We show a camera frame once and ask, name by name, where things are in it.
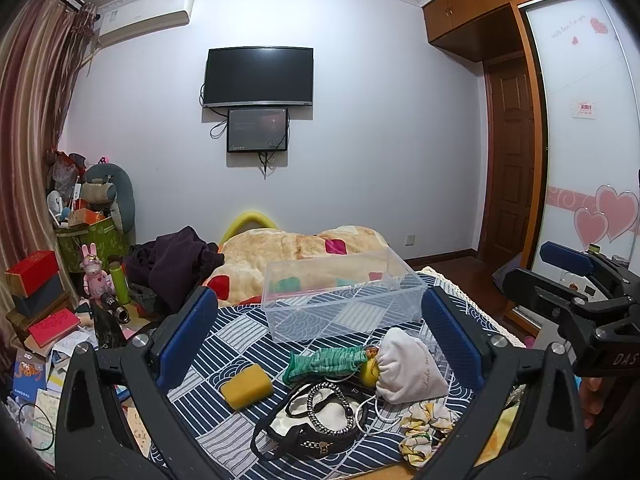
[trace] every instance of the transparent storage box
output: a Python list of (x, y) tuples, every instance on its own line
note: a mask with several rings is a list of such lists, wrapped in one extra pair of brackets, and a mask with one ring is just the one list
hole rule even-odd
[(391, 249), (271, 262), (262, 310), (276, 342), (371, 333), (420, 320), (426, 288)]

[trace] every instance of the red book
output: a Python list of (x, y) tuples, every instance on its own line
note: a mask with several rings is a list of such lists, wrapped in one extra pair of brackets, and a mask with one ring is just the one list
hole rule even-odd
[(66, 308), (46, 317), (29, 327), (29, 332), (39, 347), (46, 346), (54, 339), (71, 332), (80, 324), (80, 320)]
[(54, 274), (58, 261), (53, 251), (35, 251), (5, 272), (9, 291), (20, 298), (28, 298)]

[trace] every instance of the blue book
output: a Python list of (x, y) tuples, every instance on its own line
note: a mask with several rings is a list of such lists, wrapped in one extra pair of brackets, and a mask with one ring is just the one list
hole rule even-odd
[(15, 357), (14, 387), (16, 396), (35, 402), (38, 388), (47, 389), (45, 362), (31, 352), (18, 350)]

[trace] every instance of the pink notebook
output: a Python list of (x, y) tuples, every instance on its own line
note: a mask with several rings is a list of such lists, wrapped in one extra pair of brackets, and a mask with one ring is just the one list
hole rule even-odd
[(30, 326), (29, 332), (38, 346), (43, 347), (51, 343), (54, 339), (71, 332), (79, 324), (80, 320), (74, 316), (71, 311), (63, 308), (35, 325)]

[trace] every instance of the dark purple clothing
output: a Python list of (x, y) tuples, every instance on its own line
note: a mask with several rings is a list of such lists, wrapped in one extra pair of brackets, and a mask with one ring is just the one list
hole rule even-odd
[(193, 287), (225, 263), (225, 255), (218, 253), (216, 244), (207, 244), (187, 226), (135, 246), (124, 263), (131, 283), (153, 290), (175, 313)]

